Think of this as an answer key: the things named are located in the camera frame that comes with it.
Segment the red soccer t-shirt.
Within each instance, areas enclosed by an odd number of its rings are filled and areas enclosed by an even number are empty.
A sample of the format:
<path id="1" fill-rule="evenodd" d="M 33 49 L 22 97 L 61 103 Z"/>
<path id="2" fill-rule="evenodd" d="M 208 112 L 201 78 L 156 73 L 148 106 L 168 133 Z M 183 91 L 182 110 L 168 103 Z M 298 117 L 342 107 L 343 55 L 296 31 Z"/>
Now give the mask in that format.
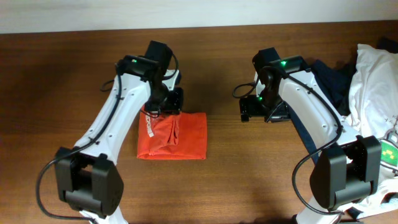
<path id="1" fill-rule="evenodd" d="M 206 159 L 205 113 L 150 117 L 139 115 L 137 158 L 147 160 Z"/>

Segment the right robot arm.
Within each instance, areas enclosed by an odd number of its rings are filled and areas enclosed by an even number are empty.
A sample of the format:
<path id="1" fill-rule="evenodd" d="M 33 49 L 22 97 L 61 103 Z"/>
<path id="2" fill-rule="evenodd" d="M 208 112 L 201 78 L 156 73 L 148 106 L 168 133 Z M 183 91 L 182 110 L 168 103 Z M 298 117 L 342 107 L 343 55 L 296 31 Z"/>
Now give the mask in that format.
<path id="1" fill-rule="evenodd" d="M 251 89 L 239 96 L 241 121 L 287 121 L 292 110 L 316 147 L 292 172 L 294 184 L 300 167 L 318 157 L 309 180 L 312 197 L 306 202 L 298 196 L 305 208 L 292 217 L 293 223 L 339 223 L 347 209 L 377 192 L 381 143 L 343 121 L 301 56 L 280 58 L 271 47 L 258 51 L 252 64 Z"/>

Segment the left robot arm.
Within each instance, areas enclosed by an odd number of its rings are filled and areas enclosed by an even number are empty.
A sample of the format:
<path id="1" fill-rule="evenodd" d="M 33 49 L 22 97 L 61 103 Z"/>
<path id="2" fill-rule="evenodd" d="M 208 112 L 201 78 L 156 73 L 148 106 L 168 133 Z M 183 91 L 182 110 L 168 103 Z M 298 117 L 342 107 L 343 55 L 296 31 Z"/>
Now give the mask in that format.
<path id="1" fill-rule="evenodd" d="M 147 118 L 182 110 L 183 90 L 176 60 L 164 43 L 150 41 L 144 55 L 126 55 L 116 64 L 111 92 L 93 124 L 72 149 L 55 156 L 58 196 L 79 219 L 90 223 L 125 223 L 119 207 L 124 183 L 116 168 L 121 145 L 137 114 Z"/>

